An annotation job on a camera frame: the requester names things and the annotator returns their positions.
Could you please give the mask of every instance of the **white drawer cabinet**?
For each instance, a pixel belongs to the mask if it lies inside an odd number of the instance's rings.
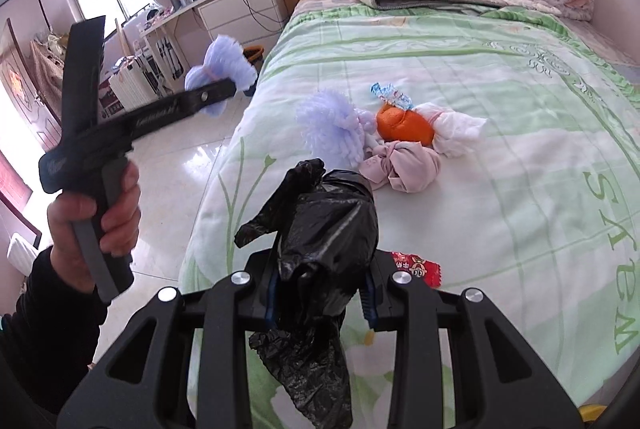
[[[228,35],[244,46],[262,45],[266,56],[286,22],[283,0],[213,0],[198,8],[212,39]]]

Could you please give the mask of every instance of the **human hand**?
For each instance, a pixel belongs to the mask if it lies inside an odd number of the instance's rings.
[[[124,256],[136,246],[140,226],[139,178],[138,167],[129,162],[122,175],[122,194],[102,217],[102,230],[105,232],[100,239],[102,252]],[[94,199],[66,191],[47,209],[53,239],[51,265],[62,281],[83,293],[91,293],[95,282],[84,262],[71,222],[92,218],[95,212]]]

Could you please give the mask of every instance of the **knotted pink cloth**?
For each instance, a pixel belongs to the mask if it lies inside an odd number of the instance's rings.
[[[387,182],[396,191],[419,193],[436,179],[440,172],[440,155],[424,148],[420,142],[395,140],[382,146],[367,148],[367,158],[358,170],[379,189]]]

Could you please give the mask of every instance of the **red candy wrapper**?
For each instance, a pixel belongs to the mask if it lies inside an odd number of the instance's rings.
[[[420,277],[431,288],[439,288],[442,284],[440,265],[425,261],[419,255],[392,252],[398,270],[409,272],[414,277]]]

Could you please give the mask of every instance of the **silver screw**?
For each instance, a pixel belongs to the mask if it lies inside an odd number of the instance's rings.
[[[484,299],[484,294],[478,288],[470,288],[465,292],[465,298],[472,303],[479,303]]]
[[[167,286],[165,288],[162,288],[162,290],[158,292],[158,299],[163,303],[169,303],[170,301],[173,301],[177,297],[177,295],[178,291],[175,288]]]
[[[411,274],[405,272],[404,270],[398,270],[397,272],[394,272],[393,276],[391,276],[391,279],[393,279],[398,284],[408,284],[409,282],[411,282]]]
[[[249,273],[243,270],[231,274],[231,282],[233,284],[247,284],[250,279],[251,276],[249,275]]]

